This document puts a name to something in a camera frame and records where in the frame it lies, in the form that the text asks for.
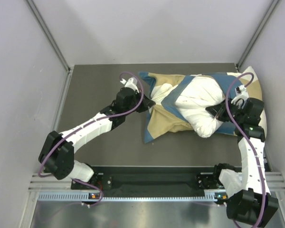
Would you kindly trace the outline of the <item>white pillow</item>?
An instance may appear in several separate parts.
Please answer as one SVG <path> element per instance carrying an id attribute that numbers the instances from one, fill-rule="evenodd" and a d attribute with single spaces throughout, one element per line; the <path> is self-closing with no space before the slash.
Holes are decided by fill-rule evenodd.
<path id="1" fill-rule="evenodd" d="M 209 138 L 223 124 L 205 110 L 225 100 L 222 87 L 213 77 L 150 73 L 146 81 L 156 104 L 148 113 L 145 142 L 167 132 L 187 130 Z"/>

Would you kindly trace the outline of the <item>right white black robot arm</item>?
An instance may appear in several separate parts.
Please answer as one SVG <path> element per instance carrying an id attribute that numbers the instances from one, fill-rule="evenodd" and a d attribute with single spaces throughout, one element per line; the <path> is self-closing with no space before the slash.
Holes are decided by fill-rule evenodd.
<path id="1" fill-rule="evenodd" d="M 271 196 L 264 168 L 265 130 L 259 126 L 264 102 L 256 98 L 231 100 L 207 107 L 216 119 L 233 122 L 241 154 L 242 173 L 229 164 L 215 166 L 213 184 L 225 188 L 227 217 L 254 228 L 264 228 L 279 208 Z"/>

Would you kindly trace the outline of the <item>checkered blue beige white pillowcase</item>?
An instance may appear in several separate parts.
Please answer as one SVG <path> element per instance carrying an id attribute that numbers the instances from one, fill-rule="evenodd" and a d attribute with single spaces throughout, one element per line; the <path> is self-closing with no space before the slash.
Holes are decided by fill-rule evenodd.
<path id="1" fill-rule="evenodd" d="M 206 73 L 197 75 L 167 75 L 139 72 L 149 85 L 149 97 L 155 102 L 147 113 L 144 142 L 149 143 L 167 132 L 194 130 L 202 138 L 214 133 L 234 135 L 235 125 L 214 118 L 206 108 L 225 102 L 237 95 L 236 88 L 247 86 L 249 97 L 262 100 L 261 85 L 255 71 L 249 66 L 245 76 L 240 73 Z"/>

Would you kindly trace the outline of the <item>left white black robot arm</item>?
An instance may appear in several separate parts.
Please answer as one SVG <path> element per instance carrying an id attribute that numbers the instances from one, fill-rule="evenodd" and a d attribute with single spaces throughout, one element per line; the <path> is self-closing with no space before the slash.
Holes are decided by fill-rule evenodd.
<path id="1" fill-rule="evenodd" d="M 62 133 L 50 132 L 38 157 L 40 168 L 57 180 L 70 178 L 94 188 L 98 176 L 89 165 L 76 161 L 75 153 L 94 138 L 120 126 L 129 114 L 148 111 L 154 105 L 143 91 L 122 88 L 112 103 L 90 120 Z"/>

